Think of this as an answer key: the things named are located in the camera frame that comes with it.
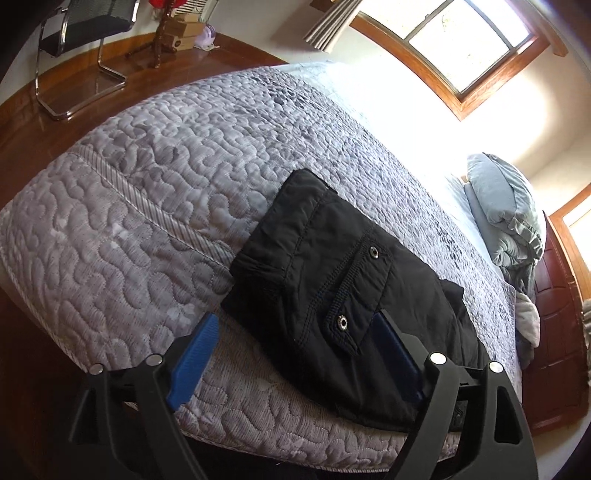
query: chair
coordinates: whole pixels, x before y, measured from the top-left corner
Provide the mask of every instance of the chair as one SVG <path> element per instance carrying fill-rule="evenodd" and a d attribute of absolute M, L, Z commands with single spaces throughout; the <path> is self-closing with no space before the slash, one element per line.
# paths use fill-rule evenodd
<path fill-rule="evenodd" d="M 71 0 L 67 7 L 57 8 L 41 24 L 39 47 L 37 49 L 37 63 L 35 66 L 35 96 L 39 104 L 55 120 L 70 118 L 75 112 L 99 98 L 119 90 L 125 86 L 127 77 L 102 63 L 103 43 L 106 37 L 117 33 L 127 32 L 133 27 L 137 16 L 139 0 Z M 49 18 L 63 14 L 61 29 L 43 38 L 45 25 Z M 52 57 L 100 40 L 98 52 L 99 71 L 118 80 L 119 83 L 110 86 L 72 106 L 65 112 L 55 112 L 40 96 L 39 93 L 39 56 L 45 51 Z"/>

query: jacket pocket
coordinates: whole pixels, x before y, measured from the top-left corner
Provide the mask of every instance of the jacket pocket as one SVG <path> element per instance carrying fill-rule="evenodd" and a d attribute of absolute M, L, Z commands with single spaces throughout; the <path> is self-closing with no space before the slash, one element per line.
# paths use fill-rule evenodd
<path fill-rule="evenodd" d="M 387 249 L 370 232 L 361 242 L 342 277 L 322 321 L 329 341 L 350 355 L 359 355 L 391 266 Z"/>

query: wooden window frame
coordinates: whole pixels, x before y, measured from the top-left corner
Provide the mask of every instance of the wooden window frame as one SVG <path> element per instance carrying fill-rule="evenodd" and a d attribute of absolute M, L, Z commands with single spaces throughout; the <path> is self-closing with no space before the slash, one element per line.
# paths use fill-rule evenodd
<path fill-rule="evenodd" d="M 332 0 L 312 0 L 310 6 L 323 12 L 333 5 Z M 528 29 L 534 33 L 516 53 L 506 56 L 491 67 L 468 90 L 458 94 L 437 71 L 415 52 L 408 49 L 389 29 L 370 16 L 360 12 L 351 27 L 376 42 L 412 70 L 447 105 L 458 120 L 464 120 L 484 101 L 535 60 L 550 42 L 520 15 Z"/>
<path fill-rule="evenodd" d="M 575 195 L 571 201 L 550 215 L 550 221 L 552 222 L 552 225 L 554 225 L 558 238 L 560 238 L 560 242 L 562 243 L 570 264 L 573 267 L 574 276 L 577 279 L 577 284 L 583 300 L 591 299 L 591 274 L 583 259 L 583 255 L 581 255 L 581 252 L 579 251 L 579 247 L 577 247 L 577 244 L 574 241 L 573 235 L 570 233 L 569 227 L 564 223 L 563 217 L 572 212 L 589 196 L 591 196 L 591 183 L 579 194 Z"/>

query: quilted bedspread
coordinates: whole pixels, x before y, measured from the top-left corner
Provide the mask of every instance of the quilted bedspread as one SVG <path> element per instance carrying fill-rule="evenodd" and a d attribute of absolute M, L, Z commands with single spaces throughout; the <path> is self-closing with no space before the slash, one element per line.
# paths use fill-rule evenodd
<path fill-rule="evenodd" d="M 303 397 L 220 309 L 232 259 L 297 168 L 465 288 L 478 336 L 520 393 L 512 287 L 390 151 L 274 69 L 200 80 L 108 119 L 2 211 L 0 257 L 41 326 L 83 369 L 137 365 L 215 312 L 219 344 L 177 412 L 187 434 L 302 465 L 387 469 L 403 434 Z M 442 455 L 456 446 L 451 434 Z"/>

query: cardboard box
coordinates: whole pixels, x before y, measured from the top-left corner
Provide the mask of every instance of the cardboard box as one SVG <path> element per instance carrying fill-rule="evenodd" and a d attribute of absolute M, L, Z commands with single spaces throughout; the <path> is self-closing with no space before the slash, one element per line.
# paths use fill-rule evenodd
<path fill-rule="evenodd" d="M 173 17 L 175 20 L 180 20 L 186 23 L 195 23 L 199 21 L 199 14 L 179 14 Z"/>
<path fill-rule="evenodd" d="M 170 34 L 162 34 L 162 48 L 167 51 L 178 52 L 193 48 L 195 37 L 177 37 Z"/>
<path fill-rule="evenodd" d="M 164 33 L 174 35 L 175 37 L 196 37 L 203 31 L 205 23 L 201 22 L 185 22 L 177 20 L 178 17 L 172 17 L 166 22 Z"/>

